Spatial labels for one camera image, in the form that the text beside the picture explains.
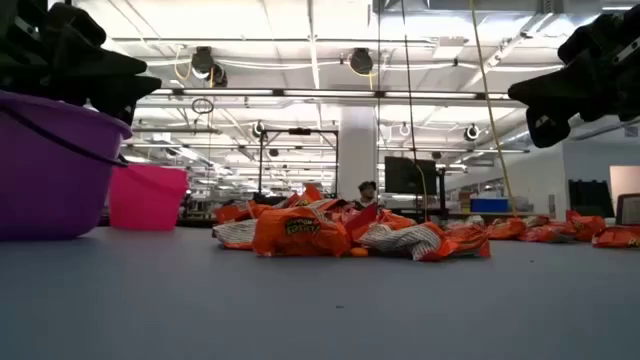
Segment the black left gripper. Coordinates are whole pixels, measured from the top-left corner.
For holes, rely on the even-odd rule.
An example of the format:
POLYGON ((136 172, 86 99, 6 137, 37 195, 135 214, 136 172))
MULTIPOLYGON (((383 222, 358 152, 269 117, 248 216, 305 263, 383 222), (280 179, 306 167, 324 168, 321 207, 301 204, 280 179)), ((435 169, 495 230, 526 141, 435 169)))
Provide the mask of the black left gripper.
POLYGON ((41 97, 91 103, 99 112, 131 124, 137 102, 162 81, 147 64, 103 50, 106 33, 88 12, 66 2, 0 0, 0 103, 41 97))

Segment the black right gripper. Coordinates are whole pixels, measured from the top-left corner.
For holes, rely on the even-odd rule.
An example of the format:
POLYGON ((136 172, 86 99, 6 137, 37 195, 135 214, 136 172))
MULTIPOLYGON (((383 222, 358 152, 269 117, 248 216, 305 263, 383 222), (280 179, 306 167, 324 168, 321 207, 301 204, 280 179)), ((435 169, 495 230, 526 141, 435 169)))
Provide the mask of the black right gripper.
POLYGON ((584 120, 640 116, 640 4, 578 27, 558 57, 564 68, 508 89, 510 99, 527 107, 529 136, 537 148, 566 139, 571 115, 584 120))

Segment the black panel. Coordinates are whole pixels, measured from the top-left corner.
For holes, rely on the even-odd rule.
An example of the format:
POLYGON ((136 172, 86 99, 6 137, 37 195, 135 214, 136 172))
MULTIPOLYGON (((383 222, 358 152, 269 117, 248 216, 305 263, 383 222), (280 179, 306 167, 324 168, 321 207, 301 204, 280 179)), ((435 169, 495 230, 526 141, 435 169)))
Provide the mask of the black panel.
POLYGON ((615 216, 606 181, 569 180, 570 209, 583 216, 615 216))

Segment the purple plastic bucket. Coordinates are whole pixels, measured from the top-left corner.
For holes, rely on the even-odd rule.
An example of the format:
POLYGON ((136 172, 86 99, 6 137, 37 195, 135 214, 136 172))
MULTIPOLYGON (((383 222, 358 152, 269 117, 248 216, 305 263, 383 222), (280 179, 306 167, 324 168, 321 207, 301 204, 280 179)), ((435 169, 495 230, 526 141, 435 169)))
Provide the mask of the purple plastic bucket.
POLYGON ((0 91, 0 241, 73 239, 96 227, 131 136, 109 115, 0 91))

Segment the blue storage bin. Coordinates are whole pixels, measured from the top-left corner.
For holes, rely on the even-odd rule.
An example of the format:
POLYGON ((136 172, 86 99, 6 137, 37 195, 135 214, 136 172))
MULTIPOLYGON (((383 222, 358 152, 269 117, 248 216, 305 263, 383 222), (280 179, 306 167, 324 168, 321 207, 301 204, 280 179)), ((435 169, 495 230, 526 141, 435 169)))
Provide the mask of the blue storage bin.
POLYGON ((506 198, 472 198, 470 206, 472 212, 508 213, 511 211, 509 200, 506 198))

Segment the pink plastic bucket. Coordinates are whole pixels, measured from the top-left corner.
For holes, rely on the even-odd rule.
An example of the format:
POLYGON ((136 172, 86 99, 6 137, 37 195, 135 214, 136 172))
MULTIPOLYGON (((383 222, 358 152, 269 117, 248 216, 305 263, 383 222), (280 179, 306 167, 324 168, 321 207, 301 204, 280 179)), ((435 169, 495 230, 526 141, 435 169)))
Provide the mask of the pink plastic bucket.
POLYGON ((187 173, 152 165, 115 168, 109 187, 111 227, 134 231, 173 231, 188 190, 187 173))

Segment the dark office chair back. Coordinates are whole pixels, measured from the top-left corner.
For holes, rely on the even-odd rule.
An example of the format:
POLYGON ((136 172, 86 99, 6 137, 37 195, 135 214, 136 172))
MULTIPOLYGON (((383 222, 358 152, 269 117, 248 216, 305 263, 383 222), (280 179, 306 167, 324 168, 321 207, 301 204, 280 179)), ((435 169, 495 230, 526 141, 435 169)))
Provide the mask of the dark office chair back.
POLYGON ((616 202, 616 224, 640 226, 640 193, 619 195, 616 202))

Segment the black monitor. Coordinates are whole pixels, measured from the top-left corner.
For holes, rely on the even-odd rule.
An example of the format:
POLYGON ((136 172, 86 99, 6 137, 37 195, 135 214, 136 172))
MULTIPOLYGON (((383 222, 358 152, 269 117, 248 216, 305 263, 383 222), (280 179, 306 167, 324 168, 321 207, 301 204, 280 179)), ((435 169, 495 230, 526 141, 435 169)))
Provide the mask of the black monitor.
POLYGON ((394 194, 437 194, 438 171, 432 160, 384 158, 385 191, 394 194))

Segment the white building column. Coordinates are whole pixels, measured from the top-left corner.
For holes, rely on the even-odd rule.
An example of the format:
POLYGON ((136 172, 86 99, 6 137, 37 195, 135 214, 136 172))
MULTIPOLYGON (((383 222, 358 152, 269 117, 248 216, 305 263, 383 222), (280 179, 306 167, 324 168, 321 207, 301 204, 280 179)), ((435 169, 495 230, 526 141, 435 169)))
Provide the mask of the white building column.
POLYGON ((337 188, 345 200, 360 197, 358 186, 377 179, 377 122, 372 107, 341 109, 337 188))

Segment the person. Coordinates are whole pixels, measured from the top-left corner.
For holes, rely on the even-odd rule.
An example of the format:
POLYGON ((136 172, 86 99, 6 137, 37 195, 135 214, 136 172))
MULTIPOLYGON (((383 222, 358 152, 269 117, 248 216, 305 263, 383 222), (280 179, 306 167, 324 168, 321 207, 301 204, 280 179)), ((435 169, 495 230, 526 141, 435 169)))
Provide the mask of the person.
POLYGON ((370 205, 377 205, 377 185, 375 181, 365 181, 358 186, 360 197, 352 201, 356 210, 362 210, 370 205))

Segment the long ceiling light bar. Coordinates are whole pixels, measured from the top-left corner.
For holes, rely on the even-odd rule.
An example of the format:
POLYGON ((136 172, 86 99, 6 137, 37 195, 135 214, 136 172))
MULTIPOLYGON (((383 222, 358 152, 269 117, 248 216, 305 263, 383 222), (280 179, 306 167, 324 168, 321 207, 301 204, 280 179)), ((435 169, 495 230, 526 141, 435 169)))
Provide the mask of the long ceiling light bar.
POLYGON ((433 91, 372 91, 327 89, 227 89, 227 88, 166 88, 155 90, 151 96, 240 96, 295 98, 397 98, 397 99, 455 99, 509 100, 506 93, 433 92, 433 91))

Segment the red Skittles Gummies pack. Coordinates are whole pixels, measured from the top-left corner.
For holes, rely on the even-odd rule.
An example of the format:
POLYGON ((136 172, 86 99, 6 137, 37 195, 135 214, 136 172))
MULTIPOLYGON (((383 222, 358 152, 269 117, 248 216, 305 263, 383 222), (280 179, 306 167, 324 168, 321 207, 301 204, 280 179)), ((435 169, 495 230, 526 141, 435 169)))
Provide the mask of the red Skittles Gummies pack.
POLYGON ((347 236, 351 242, 358 242, 368 231, 369 226, 377 221, 378 208, 371 204, 350 217, 344 224, 347 236))

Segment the black metal frame rig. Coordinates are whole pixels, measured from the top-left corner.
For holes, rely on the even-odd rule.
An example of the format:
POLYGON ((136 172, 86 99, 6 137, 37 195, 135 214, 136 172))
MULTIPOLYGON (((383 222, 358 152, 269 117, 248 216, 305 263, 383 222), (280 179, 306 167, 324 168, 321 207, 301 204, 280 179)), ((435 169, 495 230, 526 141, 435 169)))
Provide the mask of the black metal frame rig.
MULTIPOLYGON (((261 129, 258 131, 258 139, 259 139, 258 193, 259 194, 261 194, 263 190, 264 149, 267 146, 267 144, 265 143, 265 137, 270 133, 274 133, 272 140, 275 140, 281 133, 283 133, 283 130, 261 129)), ((338 149, 339 131, 338 130, 322 130, 322 129, 295 127, 295 128, 287 129, 286 133, 289 135, 297 135, 297 136, 311 136, 312 134, 317 134, 329 144, 332 144, 332 143, 326 139, 326 134, 333 135, 335 137, 335 142, 332 144, 334 146, 334 151, 335 151, 334 173, 335 173, 335 177, 338 177, 338 174, 339 174, 339 149, 338 149)))

